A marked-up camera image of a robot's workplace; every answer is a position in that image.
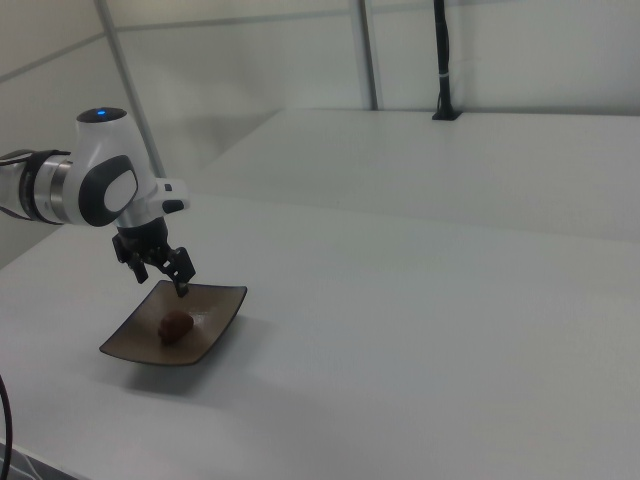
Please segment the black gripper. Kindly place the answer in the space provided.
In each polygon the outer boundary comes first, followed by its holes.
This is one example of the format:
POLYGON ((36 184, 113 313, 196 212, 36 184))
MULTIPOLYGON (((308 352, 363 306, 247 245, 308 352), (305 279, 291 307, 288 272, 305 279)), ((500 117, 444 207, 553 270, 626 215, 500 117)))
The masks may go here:
POLYGON ((139 284, 148 279, 145 263, 166 266, 177 296, 184 298, 188 294, 189 282, 196 271, 184 247, 172 250, 169 246, 168 227, 163 217, 137 227, 118 227, 112 242, 117 260, 130 263, 139 284))

